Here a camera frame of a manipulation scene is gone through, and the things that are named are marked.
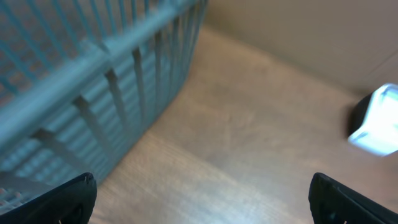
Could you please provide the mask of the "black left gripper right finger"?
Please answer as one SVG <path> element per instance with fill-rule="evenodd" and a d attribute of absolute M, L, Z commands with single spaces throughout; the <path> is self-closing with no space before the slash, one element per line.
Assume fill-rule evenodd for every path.
<path fill-rule="evenodd" d="M 353 189 L 316 172 L 308 201 L 314 224 L 397 224 L 397 214 Z"/>

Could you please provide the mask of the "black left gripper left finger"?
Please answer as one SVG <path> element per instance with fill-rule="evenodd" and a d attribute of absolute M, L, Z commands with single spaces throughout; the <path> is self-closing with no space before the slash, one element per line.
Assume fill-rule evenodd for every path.
<path fill-rule="evenodd" d="M 87 224 L 97 198 L 94 175 L 85 172 L 1 215 L 1 224 Z"/>

